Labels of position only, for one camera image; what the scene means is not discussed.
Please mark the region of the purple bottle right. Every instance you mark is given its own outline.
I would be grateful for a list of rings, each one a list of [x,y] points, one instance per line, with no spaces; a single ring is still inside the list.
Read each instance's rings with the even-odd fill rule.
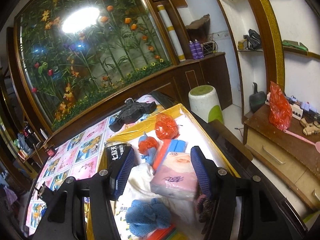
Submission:
[[[203,49],[202,49],[202,46],[201,46],[200,42],[198,40],[195,40],[194,41],[194,45],[195,45],[195,49],[196,49],[198,58],[199,59],[204,58]]]

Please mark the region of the purple bottle left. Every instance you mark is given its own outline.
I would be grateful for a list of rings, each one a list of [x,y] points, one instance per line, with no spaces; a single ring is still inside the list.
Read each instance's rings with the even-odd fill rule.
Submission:
[[[190,48],[193,59],[194,60],[198,59],[198,54],[195,48],[195,44],[192,41],[189,41],[189,48]]]

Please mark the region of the white cloth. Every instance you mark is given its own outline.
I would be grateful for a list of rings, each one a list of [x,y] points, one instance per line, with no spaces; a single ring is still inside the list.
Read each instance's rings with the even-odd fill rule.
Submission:
[[[150,201],[159,199],[169,211],[187,224],[195,222],[194,204],[188,200],[168,198],[151,192],[150,181],[154,170],[148,163],[139,164],[131,169],[123,194],[115,204],[115,214],[119,215],[129,208],[134,200]]]

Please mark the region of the black snack packet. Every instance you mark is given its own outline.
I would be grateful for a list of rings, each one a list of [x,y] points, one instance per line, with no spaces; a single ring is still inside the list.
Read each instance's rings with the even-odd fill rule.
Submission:
[[[123,155],[125,148],[129,146],[131,145],[127,142],[108,142],[105,147],[107,163],[110,164],[119,159]]]

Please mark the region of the bag of colourful sponges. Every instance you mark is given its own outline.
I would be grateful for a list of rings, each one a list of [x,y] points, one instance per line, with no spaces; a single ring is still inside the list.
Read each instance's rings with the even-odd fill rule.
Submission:
[[[174,224],[171,224],[166,229],[157,229],[147,240],[188,240],[189,237],[176,228]]]

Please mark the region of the pink fly swatter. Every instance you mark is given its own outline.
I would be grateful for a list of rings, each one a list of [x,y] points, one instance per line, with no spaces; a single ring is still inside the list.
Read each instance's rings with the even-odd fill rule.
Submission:
[[[304,141],[304,142],[306,142],[307,144],[310,144],[310,145],[314,146],[315,149],[316,149],[316,151],[317,151],[318,153],[320,153],[320,142],[319,142],[319,141],[317,141],[317,142],[311,142],[310,140],[308,140],[308,139],[306,139],[306,138],[304,138],[304,137],[302,137],[302,136],[300,136],[300,135],[297,135],[297,134],[295,134],[295,133],[293,133],[293,132],[290,132],[290,131],[288,131],[288,130],[284,130],[284,133],[286,133],[286,134],[288,134],[288,135],[291,135],[291,136],[293,136],[293,137],[295,137],[295,138],[297,138],[297,139],[299,139],[299,140],[301,140],[301,141]]]

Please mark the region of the orange plastic bag bundle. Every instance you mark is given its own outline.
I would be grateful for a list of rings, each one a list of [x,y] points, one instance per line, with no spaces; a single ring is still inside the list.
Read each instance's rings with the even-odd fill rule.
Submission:
[[[155,133],[160,140],[174,139],[178,136],[178,125],[172,116],[159,113],[156,116]]]

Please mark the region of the lemon print tissue pack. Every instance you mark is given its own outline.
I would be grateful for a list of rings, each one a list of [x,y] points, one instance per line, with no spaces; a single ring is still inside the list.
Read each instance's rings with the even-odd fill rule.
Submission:
[[[120,239],[128,240],[132,239],[132,233],[130,232],[130,226],[126,222],[126,213],[128,205],[122,202],[115,202],[114,204],[114,220],[120,235]]]

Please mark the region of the wooden drawer cabinet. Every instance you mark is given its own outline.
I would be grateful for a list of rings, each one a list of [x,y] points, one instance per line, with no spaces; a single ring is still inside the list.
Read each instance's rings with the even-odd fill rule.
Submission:
[[[277,129],[262,106],[244,122],[244,146],[312,210],[319,210],[319,152]]]

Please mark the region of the red blue sponge pack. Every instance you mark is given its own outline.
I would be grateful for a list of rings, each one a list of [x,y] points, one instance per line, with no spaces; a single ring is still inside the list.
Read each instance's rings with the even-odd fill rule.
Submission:
[[[153,170],[157,171],[157,168],[160,167],[169,152],[184,152],[186,146],[187,143],[183,140],[164,139],[160,149],[156,153],[155,161],[152,165]]]

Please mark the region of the blue knitted item red bag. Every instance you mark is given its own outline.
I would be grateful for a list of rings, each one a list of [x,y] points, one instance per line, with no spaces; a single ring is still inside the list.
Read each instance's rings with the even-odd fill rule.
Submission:
[[[153,165],[158,150],[159,144],[154,137],[144,133],[138,141],[138,152],[141,159],[144,159],[149,165]]]

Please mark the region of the pink tissue pack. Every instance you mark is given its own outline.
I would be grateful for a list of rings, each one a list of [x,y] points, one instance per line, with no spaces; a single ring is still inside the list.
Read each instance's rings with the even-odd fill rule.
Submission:
[[[190,154],[168,153],[150,181],[150,190],[168,198],[192,201],[197,191],[197,177]]]

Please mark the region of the blue fluffy cloth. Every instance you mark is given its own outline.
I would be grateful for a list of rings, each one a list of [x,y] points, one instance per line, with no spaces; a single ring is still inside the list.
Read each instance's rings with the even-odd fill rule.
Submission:
[[[157,229],[171,226],[171,213],[157,198],[150,201],[134,200],[127,209],[125,219],[130,232],[137,237],[145,237]]]

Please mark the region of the dark speckled scrubber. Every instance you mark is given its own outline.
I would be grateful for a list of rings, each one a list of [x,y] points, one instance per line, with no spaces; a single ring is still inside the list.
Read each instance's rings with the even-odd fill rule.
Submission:
[[[199,222],[204,224],[201,231],[202,235],[205,235],[208,230],[214,207],[215,201],[208,198],[205,194],[201,194],[198,197],[196,202],[196,212],[199,215]]]

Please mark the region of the white power strip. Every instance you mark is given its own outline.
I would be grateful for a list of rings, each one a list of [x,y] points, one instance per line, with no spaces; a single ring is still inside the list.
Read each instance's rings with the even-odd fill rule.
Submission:
[[[265,104],[268,105],[268,106],[270,105],[270,95],[271,95],[271,93],[269,92],[267,94],[267,97],[266,97],[266,100],[265,100]],[[300,106],[295,104],[295,103],[294,104],[290,104],[290,106],[291,106],[291,109],[292,109],[292,116],[297,120],[301,120],[303,118],[304,110],[301,109]]]

